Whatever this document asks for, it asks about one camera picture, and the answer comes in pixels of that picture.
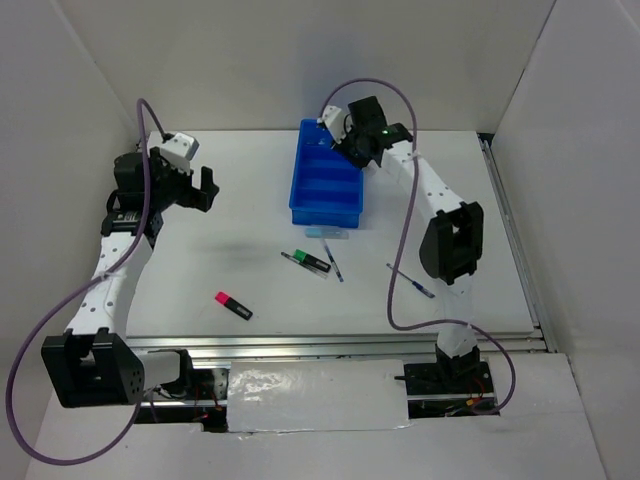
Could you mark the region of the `light blue highlighter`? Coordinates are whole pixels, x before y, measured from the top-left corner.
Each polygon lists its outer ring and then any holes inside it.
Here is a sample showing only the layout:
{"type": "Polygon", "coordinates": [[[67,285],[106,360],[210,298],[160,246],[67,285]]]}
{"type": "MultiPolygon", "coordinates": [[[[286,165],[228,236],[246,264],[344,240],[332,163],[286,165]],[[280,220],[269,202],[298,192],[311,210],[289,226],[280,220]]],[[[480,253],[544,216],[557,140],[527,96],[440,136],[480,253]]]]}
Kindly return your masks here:
{"type": "Polygon", "coordinates": [[[307,238],[346,240],[349,232],[342,229],[307,227],[304,231],[307,238]]]}

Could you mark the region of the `black ink pen refill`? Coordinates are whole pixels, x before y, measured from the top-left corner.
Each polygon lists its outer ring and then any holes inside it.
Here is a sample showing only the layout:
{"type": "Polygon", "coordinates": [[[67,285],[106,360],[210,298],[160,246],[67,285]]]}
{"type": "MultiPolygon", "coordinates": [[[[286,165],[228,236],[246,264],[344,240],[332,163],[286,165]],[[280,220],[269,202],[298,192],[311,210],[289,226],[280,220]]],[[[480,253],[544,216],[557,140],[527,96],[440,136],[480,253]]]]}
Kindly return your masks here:
{"type": "Polygon", "coordinates": [[[319,271],[319,270],[317,270],[317,269],[315,269],[315,268],[313,268],[313,267],[311,267],[309,265],[304,264],[303,262],[301,262],[300,260],[294,258],[292,255],[290,255],[290,254],[288,254],[286,252],[280,252],[280,255],[282,257],[284,257],[285,259],[287,259],[287,260],[295,263],[296,265],[300,266],[301,268],[304,268],[305,270],[315,274],[316,276],[319,276],[319,277],[321,277],[323,279],[327,278],[327,274],[326,273],[324,273],[322,271],[319,271]]]}

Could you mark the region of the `pink cap black highlighter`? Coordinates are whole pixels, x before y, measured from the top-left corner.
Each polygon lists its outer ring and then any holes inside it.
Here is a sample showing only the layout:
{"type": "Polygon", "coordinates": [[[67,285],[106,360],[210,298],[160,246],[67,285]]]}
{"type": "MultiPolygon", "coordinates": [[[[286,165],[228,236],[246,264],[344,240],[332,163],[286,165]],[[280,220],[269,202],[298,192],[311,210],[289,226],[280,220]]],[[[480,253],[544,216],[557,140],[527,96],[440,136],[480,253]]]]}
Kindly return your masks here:
{"type": "Polygon", "coordinates": [[[247,307],[236,301],[225,292],[218,292],[215,295],[214,299],[217,303],[246,321],[249,321],[253,316],[253,312],[251,310],[249,310],[247,307]]]}

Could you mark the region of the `green cap black highlighter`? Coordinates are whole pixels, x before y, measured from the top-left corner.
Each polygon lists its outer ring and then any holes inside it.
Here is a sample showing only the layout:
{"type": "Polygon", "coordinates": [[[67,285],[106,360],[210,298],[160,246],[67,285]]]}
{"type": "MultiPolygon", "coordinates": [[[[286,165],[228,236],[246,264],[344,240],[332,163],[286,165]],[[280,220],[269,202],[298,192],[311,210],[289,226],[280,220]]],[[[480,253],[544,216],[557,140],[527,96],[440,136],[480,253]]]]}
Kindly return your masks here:
{"type": "Polygon", "coordinates": [[[329,263],[300,249],[295,250],[294,258],[324,273],[328,273],[331,270],[329,263]]]}

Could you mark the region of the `blue ink pen refill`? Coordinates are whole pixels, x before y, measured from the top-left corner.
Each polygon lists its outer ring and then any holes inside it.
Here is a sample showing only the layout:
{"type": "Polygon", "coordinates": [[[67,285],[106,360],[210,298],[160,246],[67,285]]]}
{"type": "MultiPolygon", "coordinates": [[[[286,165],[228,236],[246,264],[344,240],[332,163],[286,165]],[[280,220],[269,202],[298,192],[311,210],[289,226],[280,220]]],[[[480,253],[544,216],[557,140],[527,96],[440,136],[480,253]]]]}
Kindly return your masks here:
{"type": "Polygon", "coordinates": [[[331,264],[331,266],[332,266],[332,268],[333,268],[333,270],[334,270],[339,282],[340,283],[344,283],[344,277],[343,277],[343,275],[342,275],[342,273],[341,273],[341,271],[340,271],[340,269],[339,269],[339,267],[337,265],[337,262],[336,262],[333,254],[332,254],[332,252],[330,250],[330,247],[329,247],[328,243],[326,242],[325,239],[321,239],[321,240],[322,240],[323,248],[324,248],[324,250],[325,250],[325,252],[326,252],[326,254],[328,256],[330,264],[331,264]]]}

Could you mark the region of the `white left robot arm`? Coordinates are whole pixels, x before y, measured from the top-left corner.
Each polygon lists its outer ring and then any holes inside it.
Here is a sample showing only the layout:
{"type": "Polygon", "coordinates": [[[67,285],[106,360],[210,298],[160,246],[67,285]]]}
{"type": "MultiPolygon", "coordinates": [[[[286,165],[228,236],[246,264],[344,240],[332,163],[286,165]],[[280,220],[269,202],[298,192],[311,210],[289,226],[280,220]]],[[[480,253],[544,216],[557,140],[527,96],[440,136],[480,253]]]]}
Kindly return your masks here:
{"type": "Polygon", "coordinates": [[[206,212],[219,191],[208,167],[201,170],[200,187],[193,187],[196,150],[185,141],[176,147],[153,147],[148,172],[141,153],[115,159],[117,187],[101,225],[97,283],[64,333],[46,337],[41,347],[63,407],[133,405],[158,386],[176,399],[196,390],[198,376],[186,350],[137,354],[126,341],[136,286],[163,226],[163,212],[173,205],[206,212]]]}

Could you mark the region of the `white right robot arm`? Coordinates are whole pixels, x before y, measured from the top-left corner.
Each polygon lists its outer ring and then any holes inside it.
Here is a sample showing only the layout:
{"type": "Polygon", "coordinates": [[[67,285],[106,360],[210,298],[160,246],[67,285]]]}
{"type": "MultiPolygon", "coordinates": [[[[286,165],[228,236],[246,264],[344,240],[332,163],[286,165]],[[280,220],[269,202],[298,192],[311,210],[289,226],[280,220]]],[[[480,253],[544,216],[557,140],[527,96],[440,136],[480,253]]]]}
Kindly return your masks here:
{"type": "Polygon", "coordinates": [[[348,110],[323,108],[318,124],[330,133],[332,148],[353,166],[370,162],[386,171],[409,194],[408,212],[419,212],[426,231],[419,261],[435,281],[441,302],[436,339],[436,379],[448,392],[460,391],[480,363],[474,330],[472,277],[483,251],[484,211],[457,195],[418,152],[417,133],[390,124],[376,97],[352,102],[348,110]]]}

